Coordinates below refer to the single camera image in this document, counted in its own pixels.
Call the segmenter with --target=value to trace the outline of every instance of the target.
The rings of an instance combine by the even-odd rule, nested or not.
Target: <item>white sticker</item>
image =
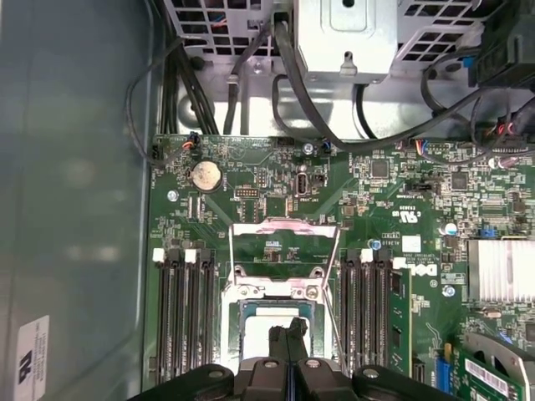
[[[13,401],[37,401],[44,396],[49,320],[43,316],[18,329]]]
[[[407,253],[421,252],[421,238],[420,236],[402,236],[401,250]]]
[[[490,373],[488,370],[468,359],[465,359],[465,369],[468,373],[479,378],[483,383],[494,388],[498,393],[501,393],[506,397],[509,396],[509,390],[505,380],[501,380],[498,376]]]

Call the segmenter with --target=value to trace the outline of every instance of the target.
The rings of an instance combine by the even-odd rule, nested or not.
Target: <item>heatsink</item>
[[[535,241],[468,242],[469,294],[482,302],[535,300]]]

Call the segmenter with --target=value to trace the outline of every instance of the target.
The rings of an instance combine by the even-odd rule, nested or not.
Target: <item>connector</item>
[[[448,394],[450,393],[450,372],[451,365],[444,358],[437,358],[435,365],[436,387]]]

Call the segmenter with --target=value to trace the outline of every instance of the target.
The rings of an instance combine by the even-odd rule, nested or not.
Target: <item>capacitor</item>
[[[306,156],[311,156],[314,153],[314,145],[312,144],[304,144],[303,145],[303,154]]]
[[[368,240],[368,248],[373,249],[374,251],[378,251],[381,249],[381,241],[379,240]]]
[[[457,235],[457,224],[449,222],[442,226],[441,234],[443,236],[456,236]]]
[[[517,157],[514,157],[514,156],[502,157],[501,159],[498,160],[498,166],[501,169],[506,170],[506,169],[510,169],[511,167],[516,165],[517,162],[518,162],[518,158]]]

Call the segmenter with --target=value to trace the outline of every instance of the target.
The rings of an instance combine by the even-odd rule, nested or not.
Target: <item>motherboard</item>
[[[308,354],[346,373],[379,364],[463,398],[512,399],[511,374],[465,344],[535,347],[532,157],[449,166],[408,145],[352,155],[179,135],[153,150],[179,148],[150,180],[144,388],[205,363],[236,371],[269,354],[270,327],[300,317]]]

